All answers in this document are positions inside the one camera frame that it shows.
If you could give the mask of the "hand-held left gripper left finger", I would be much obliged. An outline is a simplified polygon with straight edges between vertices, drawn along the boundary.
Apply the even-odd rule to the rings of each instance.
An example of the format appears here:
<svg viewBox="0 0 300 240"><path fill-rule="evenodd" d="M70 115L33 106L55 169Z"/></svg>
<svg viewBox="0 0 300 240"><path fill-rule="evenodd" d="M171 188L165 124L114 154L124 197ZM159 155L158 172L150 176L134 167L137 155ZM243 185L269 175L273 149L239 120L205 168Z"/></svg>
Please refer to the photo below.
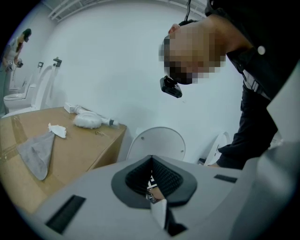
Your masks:
<svg viewBox="0 0 300 240"><path fill-rule="evenodd" d="M72 196L85 199L61 237L67 240L167 240L150 208L138 208L150 202L131 189L125 190L133 207L124 204L113 192L111 181L115 173L138 162L137 158L118 162L86 172L45 200L35 217L43 223Z"/></svg>

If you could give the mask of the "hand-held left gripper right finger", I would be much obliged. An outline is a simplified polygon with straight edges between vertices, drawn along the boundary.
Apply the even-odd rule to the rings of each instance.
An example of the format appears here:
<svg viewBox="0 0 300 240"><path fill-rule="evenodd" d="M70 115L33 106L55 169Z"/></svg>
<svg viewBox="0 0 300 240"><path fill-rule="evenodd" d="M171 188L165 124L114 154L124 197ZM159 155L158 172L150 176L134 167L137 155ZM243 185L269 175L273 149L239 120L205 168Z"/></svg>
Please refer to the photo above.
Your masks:
<svg viewBox="0 0 300 240"><path fill-rule="evenodd" d="M152 205L153 240L229 240L236 211L226 207L240 171L152 156L163 199Z"/></svg>

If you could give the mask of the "white smart toilet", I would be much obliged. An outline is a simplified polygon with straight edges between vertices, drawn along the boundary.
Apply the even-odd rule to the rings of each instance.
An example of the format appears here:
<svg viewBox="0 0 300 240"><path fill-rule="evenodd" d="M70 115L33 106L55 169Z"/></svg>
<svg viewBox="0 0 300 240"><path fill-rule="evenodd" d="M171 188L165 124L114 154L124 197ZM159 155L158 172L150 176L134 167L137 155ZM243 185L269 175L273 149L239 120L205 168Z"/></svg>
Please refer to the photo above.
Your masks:
<svg viewBox="0 0 300 240"><path fill-rule="evenodd" d="M198 160L198 164L209 166L215 164L220 156L221 153L219 152L219 148L222 148L230 143L230 136L229 133L224 131L221 132L215 139L212 147L209 150L209 153L206 157L201 157Z"/></svg>

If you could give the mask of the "white toilet lid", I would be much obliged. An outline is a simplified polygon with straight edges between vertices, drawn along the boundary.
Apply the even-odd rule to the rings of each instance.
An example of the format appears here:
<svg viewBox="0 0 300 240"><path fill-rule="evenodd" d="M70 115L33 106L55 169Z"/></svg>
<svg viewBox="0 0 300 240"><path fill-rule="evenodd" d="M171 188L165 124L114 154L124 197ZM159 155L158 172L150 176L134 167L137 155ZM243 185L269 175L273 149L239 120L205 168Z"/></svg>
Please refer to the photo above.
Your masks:
<svg viewBox="0 0 300 240"><path fill-rule="evenodd" d="M132 141L127 159L156 155L182 161L185 152L186 144L180 133L169 127L152 127L142 131Z"/></svg>

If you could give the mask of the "white ceramic toilet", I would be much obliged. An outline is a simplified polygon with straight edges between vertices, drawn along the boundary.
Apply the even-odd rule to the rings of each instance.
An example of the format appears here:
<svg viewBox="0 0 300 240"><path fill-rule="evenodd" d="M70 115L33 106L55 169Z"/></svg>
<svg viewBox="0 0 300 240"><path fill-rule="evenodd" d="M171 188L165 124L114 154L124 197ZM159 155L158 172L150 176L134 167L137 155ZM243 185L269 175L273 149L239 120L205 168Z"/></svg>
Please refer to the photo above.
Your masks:
<svg viewBox="0 0 300 240"><path fill-rule="evenodd" d="M36 84L34 83L34 76L25 79L24 92L10 94L4 97L4 104L8 113L21 110L31 106L33 96L36 92Z"/></svg>
<svg viewBox="0 0 300 240"><path fill-rule="evenodd" d="M49 65L40 75L37 90L32 102L34 111L45 109L48 94L55 77L56 64Z"/></svg>

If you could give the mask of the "large brown cardboard box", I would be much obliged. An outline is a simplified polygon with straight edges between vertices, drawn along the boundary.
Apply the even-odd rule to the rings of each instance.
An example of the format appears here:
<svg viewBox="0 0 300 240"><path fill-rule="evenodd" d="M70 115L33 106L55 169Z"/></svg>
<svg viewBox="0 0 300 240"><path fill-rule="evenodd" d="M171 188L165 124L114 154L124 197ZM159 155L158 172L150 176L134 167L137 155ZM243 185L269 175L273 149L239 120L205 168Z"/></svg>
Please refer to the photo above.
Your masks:
<svg viewBox="0 0 300 240"><path fill-rule="evenodd" d="M73 124L74 118L59 107L0 120L0 184L18 207L33 213L48 197L87 171L117 161L126 126L84 129ZM47 177L38 180L17 147L47 133L49 125L65 127L66 138L55 137Z"/></svg>

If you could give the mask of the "grey cloth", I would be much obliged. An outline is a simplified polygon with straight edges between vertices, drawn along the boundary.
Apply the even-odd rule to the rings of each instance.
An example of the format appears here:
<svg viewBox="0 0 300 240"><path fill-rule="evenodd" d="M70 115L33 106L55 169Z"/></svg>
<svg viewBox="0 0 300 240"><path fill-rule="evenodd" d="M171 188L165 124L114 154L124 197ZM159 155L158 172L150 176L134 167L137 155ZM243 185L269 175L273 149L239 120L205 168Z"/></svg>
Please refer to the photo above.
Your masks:
<svg viewBox="0 0 300 240"><path fill-rule="evenodd" d="M48 132L30 138L17 146L21 159L38 180L44 180L47 177L54 139L55 134Z"/></svg>

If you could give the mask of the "crumpled white paper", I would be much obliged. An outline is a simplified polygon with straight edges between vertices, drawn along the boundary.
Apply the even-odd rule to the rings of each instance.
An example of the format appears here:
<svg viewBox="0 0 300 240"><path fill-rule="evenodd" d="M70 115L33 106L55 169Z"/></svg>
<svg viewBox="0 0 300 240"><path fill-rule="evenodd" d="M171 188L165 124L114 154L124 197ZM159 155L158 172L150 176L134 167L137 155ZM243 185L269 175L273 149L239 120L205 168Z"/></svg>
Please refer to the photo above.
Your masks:
<svg viewBox="0 0 300 240"><path fill-rule="evenodd" d="M63 139L66 138L67 130L65 127L60 126L60 125L51 125L51 123L49 123L48 129L50 132L54 133L58 137L63 138Z"/></svg>

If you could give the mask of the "white fluffy bundle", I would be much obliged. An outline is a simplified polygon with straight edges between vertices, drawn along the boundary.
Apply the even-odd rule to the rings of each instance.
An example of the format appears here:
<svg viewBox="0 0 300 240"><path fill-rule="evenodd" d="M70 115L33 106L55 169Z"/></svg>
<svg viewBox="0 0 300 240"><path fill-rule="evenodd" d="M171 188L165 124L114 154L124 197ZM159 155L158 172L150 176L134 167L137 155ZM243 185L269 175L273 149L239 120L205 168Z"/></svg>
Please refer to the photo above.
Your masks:
<svg viewBox="0 0 300 240"><path fill-rule="evenodd" d="M94 112L83 112L74 118L73 124L80 128L96 129L102 125L102 119Z"/></svg>

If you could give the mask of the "person in black clothes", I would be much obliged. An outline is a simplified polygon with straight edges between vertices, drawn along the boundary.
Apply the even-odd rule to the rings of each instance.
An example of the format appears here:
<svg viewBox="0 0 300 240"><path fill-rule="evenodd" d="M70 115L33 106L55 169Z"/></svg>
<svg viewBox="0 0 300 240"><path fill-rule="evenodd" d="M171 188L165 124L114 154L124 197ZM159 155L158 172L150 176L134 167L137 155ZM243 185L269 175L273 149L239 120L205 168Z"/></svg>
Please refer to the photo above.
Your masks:
<svg viewBox="0 0 300 240"><path fill-rule="evenodd" d="M300 60L300 0L207 0L205 13L229 20L253 46L227 54L243 76L241 117L217 161L220 167L242 169L269 148L278 130L267 106Z"/></svg>

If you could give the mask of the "white long wrapped pipe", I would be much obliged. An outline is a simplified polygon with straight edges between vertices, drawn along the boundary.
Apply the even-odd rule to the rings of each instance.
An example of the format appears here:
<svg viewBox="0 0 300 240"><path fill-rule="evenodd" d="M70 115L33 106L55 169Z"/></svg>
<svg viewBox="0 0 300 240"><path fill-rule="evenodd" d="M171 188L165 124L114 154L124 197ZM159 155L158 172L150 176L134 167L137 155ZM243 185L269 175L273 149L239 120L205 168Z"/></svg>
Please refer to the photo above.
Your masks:
<svg viewBox="0 0 300 240"><path fill-rule="evenodd" d="M92 111L85 110L84 108L82 108L79 105L71 105L70 103L65 103L64 104L64 109L69 114L74 113L76 115L81 114L83 112L92 112ZM103 116L101 116L99 114L97 114L97 115L101 117L101 119L102 119L102 125L106 125L106 126L109 126L109 127L112 127L112 128L119 128L120 125L119 125L118 121L113 120L113 119L109 119L109 118L106 118L106 117L103 117Z"/></svg>

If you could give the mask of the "white ceiling pipes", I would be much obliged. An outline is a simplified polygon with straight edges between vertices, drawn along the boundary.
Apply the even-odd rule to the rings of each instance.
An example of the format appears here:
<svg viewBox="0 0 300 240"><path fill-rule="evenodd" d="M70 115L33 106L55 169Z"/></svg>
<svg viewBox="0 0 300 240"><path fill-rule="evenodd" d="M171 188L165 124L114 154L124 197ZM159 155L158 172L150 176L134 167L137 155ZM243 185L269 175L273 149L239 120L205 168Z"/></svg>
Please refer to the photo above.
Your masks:
<svg viewBox="0 0 300 240"><path fill-rule="evenodd" d="M41 0L42 4L51 10L48 18L56 20L58 23L93 6L125 1L161 2L184 9L188 7L188 0Z"/></svg>

